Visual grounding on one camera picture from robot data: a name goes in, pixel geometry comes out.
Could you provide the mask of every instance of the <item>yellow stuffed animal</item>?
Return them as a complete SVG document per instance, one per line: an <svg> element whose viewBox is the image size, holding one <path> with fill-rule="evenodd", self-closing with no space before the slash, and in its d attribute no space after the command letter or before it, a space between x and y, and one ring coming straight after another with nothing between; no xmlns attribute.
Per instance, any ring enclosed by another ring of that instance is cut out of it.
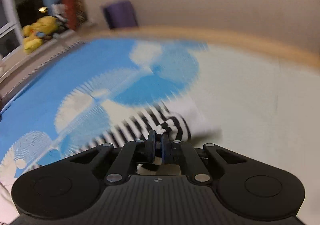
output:
<svg viewBox="0 0 320 225"><path fill-rule="evenodd" d="M23 48L25 53L30 54L42 45L41 37L50 35L58 29L55 17L44 16L37 22L22 28Z"/></svg>

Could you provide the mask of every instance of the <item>bed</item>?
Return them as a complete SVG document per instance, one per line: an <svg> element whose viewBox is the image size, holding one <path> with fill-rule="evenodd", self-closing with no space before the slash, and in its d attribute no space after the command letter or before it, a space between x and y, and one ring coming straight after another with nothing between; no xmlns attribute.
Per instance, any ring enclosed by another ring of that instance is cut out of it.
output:
<svg viewBox="0 0 320 225"><path fill-rule="evenodd" d="M292 172L306 188L298 217L317 224L320 175L309 170L320 160L319 68L307 51L224 31L89 34L7 94L0 181L69 156L149 105L190 97L219 127L194 145L210 141Z"/></svg>

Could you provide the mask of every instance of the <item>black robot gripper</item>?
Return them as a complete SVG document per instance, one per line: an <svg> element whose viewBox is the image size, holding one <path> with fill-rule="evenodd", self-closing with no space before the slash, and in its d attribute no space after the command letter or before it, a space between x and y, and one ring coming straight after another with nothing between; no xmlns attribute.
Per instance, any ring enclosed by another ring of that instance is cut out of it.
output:
<svg viewBox="0 0 320 225"><path fill-rule="evenodd" d="M181 175L136 174L154 161L157 141L162 163L178 164ZM12 224L302 224L304 196L289 172L150 131L148 140L103 144L19 177Z"/></svg>

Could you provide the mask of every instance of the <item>stuffed toy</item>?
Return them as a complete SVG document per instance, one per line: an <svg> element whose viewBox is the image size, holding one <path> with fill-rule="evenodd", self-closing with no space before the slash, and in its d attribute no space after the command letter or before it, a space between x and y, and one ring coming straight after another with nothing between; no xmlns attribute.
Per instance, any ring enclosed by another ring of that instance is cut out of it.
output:
<svg viewBox="0 0 320 225"><path fill-rule="evenodd" d="M39 18L37 22L22 28L24 52L28 55L42 45L46 36L58 30L57 19L51 16Z"/></svg>

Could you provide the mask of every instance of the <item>silver screw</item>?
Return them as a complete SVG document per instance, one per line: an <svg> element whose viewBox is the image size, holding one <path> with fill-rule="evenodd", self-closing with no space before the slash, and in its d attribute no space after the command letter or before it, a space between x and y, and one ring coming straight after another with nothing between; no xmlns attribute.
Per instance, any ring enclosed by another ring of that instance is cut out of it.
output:
<svg viewBox="0 0 320 225"><path fill-rule="evenodd" d="M208 182L210 180L210 176L204 173L200 173L195 176L195 180L198 182Z"/></svg>
<svg viewBox="0 0 320 225"><path fill-rule="evenodd" d="M119 175L118 173L111 173L107 175L107 180L109 182L119 182L122 179L122 176Z"/></svg>

